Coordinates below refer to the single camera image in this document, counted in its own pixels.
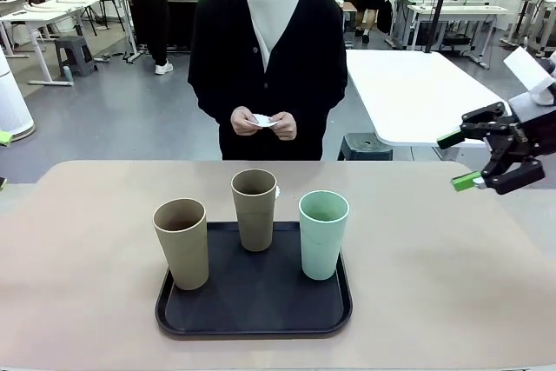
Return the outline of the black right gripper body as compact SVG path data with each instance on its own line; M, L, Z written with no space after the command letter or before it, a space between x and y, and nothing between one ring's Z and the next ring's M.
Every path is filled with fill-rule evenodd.
M501 150L514 159L547 156L555 153L555 107L542 107L538 115L521 121L516 115L503 116L498 123L508 128L490 135L490 152Z

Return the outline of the person's left hand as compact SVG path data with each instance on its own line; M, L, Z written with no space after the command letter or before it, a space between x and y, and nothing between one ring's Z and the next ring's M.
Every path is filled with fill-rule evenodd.
M288 112L280 112L270 117L271 129L281 141L293 141L297 136L294 117Z

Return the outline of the person's right hand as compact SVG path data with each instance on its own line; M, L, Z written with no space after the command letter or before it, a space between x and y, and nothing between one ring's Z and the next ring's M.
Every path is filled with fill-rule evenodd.
M234 132L238 136L252 136L261 129L252 112L246 107L240 106L236 108L231 117L230 122Z

